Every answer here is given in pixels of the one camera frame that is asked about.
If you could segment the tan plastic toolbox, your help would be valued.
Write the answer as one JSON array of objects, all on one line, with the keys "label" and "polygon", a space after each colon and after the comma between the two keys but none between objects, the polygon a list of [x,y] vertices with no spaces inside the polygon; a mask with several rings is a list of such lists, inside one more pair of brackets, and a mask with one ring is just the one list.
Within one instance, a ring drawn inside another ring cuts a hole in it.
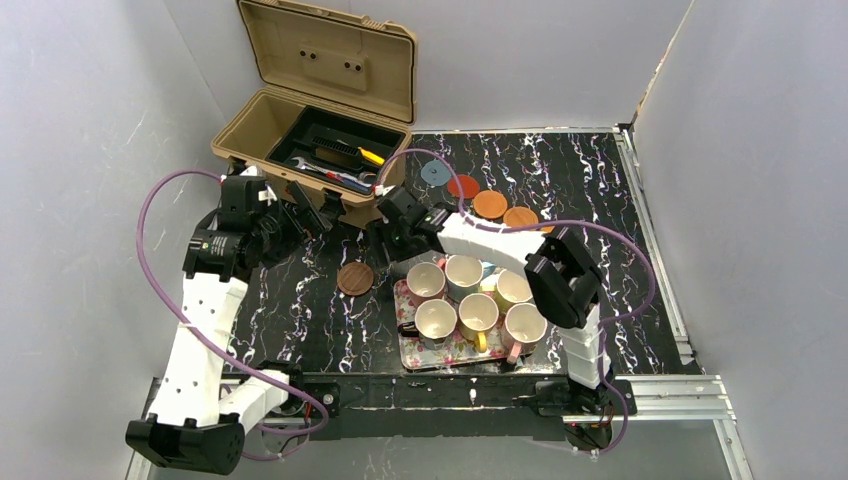
[{"label": "tan plastic toolbox", "polygon": [[381,216],[372,190],[355,193],[266,156],[307,107],[399,130],[398,150],[406,148],[416,119],[415,34],[393,22],[294,1],[241,1],[238,9],[264,85],[212,140],[213,153],[259,167],[284,199],[297,181],[316,206],[365,228]]}]

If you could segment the orange wood coaster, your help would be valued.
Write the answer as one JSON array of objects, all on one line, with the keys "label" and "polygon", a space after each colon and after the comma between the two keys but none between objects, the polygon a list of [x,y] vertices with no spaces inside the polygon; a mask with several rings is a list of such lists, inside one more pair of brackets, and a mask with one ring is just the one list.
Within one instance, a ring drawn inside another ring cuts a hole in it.
[{"label": "orange wood coaster", "polygon": [[503,217],[509,208],[506,197],[495,190],[481,190],[472,200],[475,214],[486,220],[497,220]]}]

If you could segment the blue grey coaster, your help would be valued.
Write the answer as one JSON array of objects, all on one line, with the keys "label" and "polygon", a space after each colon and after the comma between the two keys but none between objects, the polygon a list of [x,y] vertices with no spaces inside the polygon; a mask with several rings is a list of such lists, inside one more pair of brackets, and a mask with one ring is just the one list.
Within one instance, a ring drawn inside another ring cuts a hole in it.
[{"label": "blue grey coaster", "polygon": [[421,179],[432,187],[442,187],[452,179],[450,170],[440,160],[431,160],[420,169]]}]

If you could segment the light blue mug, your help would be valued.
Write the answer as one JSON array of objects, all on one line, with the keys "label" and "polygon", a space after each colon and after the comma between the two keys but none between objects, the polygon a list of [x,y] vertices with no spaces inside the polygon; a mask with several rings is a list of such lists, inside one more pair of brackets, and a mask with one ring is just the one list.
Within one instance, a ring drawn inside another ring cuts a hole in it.
[{"label": "light blue mug", "polygon": [[496,266],[477,258],[451,255],[446,258],[443,271],[447,282],[447,296],[455,303],[478,293],[481,282],[494,273]]}]

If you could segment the light wood coaster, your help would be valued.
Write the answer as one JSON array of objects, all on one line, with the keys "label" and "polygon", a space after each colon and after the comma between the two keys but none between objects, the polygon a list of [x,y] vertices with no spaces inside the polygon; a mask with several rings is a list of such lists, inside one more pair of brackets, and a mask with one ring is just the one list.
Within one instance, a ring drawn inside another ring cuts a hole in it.
[{"label": "light wood coaster", "polygon": [[508,227],[513,228],[532,226],[534,229],[537,229],[539,218],[532,209],[524,206],[515,206],[504,212],[502,222]]}]

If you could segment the red coaster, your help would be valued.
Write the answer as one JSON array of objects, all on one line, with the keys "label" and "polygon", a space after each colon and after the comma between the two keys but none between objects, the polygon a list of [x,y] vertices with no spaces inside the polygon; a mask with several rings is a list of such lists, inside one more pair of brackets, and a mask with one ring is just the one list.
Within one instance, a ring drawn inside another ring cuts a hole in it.
[{"label": "red coaster", "polygon": [[446,188],[448,193],[455,198],[462,196],[465,199],[473,199],[480,192],[479,183],[473,177],[465,174],[460,174],[449,180]]}]

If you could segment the green mug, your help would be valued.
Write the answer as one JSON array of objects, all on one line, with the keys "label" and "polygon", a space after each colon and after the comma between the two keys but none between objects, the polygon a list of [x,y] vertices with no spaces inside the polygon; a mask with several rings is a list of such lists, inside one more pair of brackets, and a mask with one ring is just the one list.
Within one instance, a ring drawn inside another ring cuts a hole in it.
[{"label": "green mug", "polygon": [[533,294],[527,280],[501,267],[496,267],[481,281],[478,292],[490,296],[502,316],[517,304],[533,302]]}]

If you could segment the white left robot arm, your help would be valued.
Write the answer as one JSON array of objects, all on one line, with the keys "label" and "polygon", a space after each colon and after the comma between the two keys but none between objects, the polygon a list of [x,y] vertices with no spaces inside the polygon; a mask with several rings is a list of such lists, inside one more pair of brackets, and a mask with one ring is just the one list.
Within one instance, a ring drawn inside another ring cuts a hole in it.
[{"label": "white left robot arm", "polygon": [[333,224],[296,181],[284,189],[293,199],[287,202],[261,174],[215,176],[219,202],[188,242],[182,302],[176,304],[147,262],[144,232],[156,194],[180,175],[159,181],[139,214],[140,266],[179,325],[158,392],[146,416],[128,424],[125,441],[160,468],[229,475],[240,462],[247,434],[289,398],[311,405],[318,422],[287,435],[307,437],[328,424],[322,401],[292,383],[294,368],[271,362],[257,370],[226,348],[253,271],[279,262]]}]

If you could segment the floral rectangular tray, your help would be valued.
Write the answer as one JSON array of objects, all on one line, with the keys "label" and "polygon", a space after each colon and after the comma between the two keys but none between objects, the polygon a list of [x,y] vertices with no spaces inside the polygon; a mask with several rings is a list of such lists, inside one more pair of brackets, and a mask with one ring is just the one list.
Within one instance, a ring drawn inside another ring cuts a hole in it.
[{"label": "floral rectangular tray", "polygon": [[400,329],[399,345],[402,365],[409,371],[423,371],[447,367],[459,367],[482,362],[501,361],[508,356],[504,344],[504,320],[501,314],[494,329],[487,334],[486,352],[478,352],[456,328],[445,342],[436,349],[427,348],[418,337],[403,336],[404,326],[414,324],[416,306],[408,287],[407,278],[399,280],[393,287],[397,326]]}]

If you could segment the dark walnut wooden coaster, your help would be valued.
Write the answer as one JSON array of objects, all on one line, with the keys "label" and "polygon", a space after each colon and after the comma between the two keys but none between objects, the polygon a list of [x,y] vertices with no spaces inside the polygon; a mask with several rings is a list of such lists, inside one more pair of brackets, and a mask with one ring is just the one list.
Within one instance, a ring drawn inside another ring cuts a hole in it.
[{"label": "dark walnut wooden coaster", "polygon": [[374,271],[366,263],[350,262],[338,271],[336,284],[345,295],[358,297],[372,288],[374,277]]}]

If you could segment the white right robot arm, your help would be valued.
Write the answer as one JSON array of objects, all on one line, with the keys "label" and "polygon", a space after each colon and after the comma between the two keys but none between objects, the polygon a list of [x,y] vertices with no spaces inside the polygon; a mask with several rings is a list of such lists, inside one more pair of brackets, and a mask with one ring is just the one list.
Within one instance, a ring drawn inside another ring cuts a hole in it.
[{"label": "white right robot arm", "polygon": [[593,411],[624,399],[612,384],[605,351],[601,273],[573,233],[575,222],[508,227],[443,203],[427,208],[403,187],[375,191],[382,217],[368,228],[378,237],[384,261],[438,251],[489,262],[501,268],[502,277],[518,277],[528,284],[530,301],[544,321],[584,343],[566,349],[571,403]]}]

